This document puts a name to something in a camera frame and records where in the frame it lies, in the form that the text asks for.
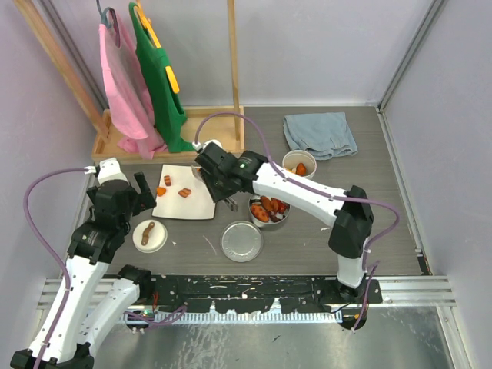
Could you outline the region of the orange fried chicken piece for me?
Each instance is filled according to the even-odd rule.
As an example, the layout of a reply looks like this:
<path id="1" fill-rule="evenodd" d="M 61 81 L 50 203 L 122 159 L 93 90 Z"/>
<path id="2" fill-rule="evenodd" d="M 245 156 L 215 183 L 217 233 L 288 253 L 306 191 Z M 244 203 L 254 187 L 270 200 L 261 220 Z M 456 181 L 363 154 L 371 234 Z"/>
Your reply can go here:
<path id="1" fill-rule="evenodd" d="M 268 223 L 269 222 L 269 214 L 268 212 L 259 204 L 253 204 L 250 207 L 250 211 L 252 215 L 260 222 L 262 223 Z"/>

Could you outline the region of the round metal tin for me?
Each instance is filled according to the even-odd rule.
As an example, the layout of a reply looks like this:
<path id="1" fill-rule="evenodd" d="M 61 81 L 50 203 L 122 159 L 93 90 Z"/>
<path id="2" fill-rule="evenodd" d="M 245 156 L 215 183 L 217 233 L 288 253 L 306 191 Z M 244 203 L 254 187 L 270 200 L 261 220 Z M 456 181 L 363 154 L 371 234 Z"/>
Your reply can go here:
<path id="1" fill-rule="evenodd" d="M 264 208 L 261 204 L 260 198 L 261 198 L 261 196 L 253 195 L 248 200 L 248 211 L 249 211 L 249 216 L 250 216 L 251 222 L 254 225 L 256 225 L 258 228 L 264 229 L 264 230 L 272 230 L 273 231 L 273 230 L 281 228 L 287 222 L 289 212 L 290 212 L 290 205 L 283 202 L 283 201 L 280 201 L 276 198 L 268 197 L 271 199 L 271 207 L 270 208 Z M 281 218 L 281 221 L 279 221 L 278 223 L 274 223 L 273 221 L 270 220 L 270 218 L 269 218 L 268 223 L 262 223 L 262 222 L 258 221 L 252 215 L 252 213 L 250 211 L 250 207 L 253 204 L 261 205 L 267 212 L 269 212 L 269 211 L 274 212 L 278 218 Z"/>

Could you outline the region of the white cylindrical container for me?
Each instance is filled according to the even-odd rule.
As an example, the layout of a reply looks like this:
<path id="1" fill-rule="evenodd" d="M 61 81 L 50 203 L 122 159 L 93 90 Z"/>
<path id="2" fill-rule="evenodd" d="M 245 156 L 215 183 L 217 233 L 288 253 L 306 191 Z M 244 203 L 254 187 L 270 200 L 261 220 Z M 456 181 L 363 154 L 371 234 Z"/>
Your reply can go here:
<path id="1" fill-rule="evenodd" d="M 303 176 L 306 179 L 312 179 L 317 170 L 317 162 L 314 157 L 303 150 L 289 151 L 282 159 L 284 169 L 296 168 L 299 163 L 303 163 L 307 169 L 307 174 Z"/>

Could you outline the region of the blue cloth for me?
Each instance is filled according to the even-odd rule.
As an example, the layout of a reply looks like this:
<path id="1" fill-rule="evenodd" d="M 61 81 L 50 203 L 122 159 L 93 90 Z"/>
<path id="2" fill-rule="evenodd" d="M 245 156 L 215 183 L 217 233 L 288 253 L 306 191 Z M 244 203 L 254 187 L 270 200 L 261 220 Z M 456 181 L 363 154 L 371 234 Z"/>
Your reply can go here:
<path id="1" fill-rule="evenodd" d="M 286 115 L 284 136 L 291 150 L 302 150 L 317 161 L 354 156 L 357 144 L 343 112 Z"/>

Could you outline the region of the metal tongs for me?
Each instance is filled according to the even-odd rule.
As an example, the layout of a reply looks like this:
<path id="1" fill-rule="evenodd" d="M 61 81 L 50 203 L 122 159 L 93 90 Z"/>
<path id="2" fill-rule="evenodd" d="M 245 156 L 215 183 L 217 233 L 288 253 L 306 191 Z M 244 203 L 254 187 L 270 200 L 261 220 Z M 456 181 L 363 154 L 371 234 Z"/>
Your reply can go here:
<path id="1" fill-rule="evenodd" d="M 197 165 L 192 165 L 191 166 L 192 174 L 194 175 L 194 177 L 196 179 L 198 179 L 202 183 L 205 183 L 203 177 L 201 176 L 201 171 L 200 172 L 197 172 L 195 170 L 196 167 L 199 167 L 199 166 L 197 166 Z M 225 199 L 222 200 L 222 202 L 224 202 L 231 211 L 237 211 L 238 210 L 238 203 L 232 197 L 225 198 Z"/>

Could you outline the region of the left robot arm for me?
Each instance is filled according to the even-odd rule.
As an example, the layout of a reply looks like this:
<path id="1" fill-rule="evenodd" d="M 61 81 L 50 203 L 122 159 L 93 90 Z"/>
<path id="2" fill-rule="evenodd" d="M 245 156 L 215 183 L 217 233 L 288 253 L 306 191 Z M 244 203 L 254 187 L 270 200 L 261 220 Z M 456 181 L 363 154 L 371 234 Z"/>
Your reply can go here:
<path id="1" fill-rule="evenodd" d="M 156 202 L 144 174 L 134 175 L 138 187 L 133 188 L 116 158 L 82 172 L 98 181 L 87 190 L 91 215 L 74 230 L 66 260 L 49 250 L 62 269 L 61 285 L 33 342 L 13 354 L 12 368 L 92 368 L 101 344 L 125 311 L 153 298 L 151 272 L 127 264 L 98 306 L 89 309 L 96 287 L 130 232 L 129 221 Z"/>

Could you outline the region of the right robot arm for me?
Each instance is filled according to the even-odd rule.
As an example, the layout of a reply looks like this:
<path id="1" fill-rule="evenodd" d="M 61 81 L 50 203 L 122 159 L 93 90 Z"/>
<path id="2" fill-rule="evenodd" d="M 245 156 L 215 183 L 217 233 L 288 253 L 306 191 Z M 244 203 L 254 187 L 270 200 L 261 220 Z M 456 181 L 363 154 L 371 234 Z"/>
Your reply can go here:
<path id="1" fill-rule="evenodd" d="M 238 192 L 275 198 L 298 208 L 331 228 L 329 248 L 337 255 L 337 293 L 353 303 L 364 294 L 367 277 L 364 247 L 371 235 L 374 214 L 366 192 L 318 184 L 283 169 L 253 151 L 240 157 L 214 141 L 194 143 L 199 176 L 213 201 L 224 201 Z"/>

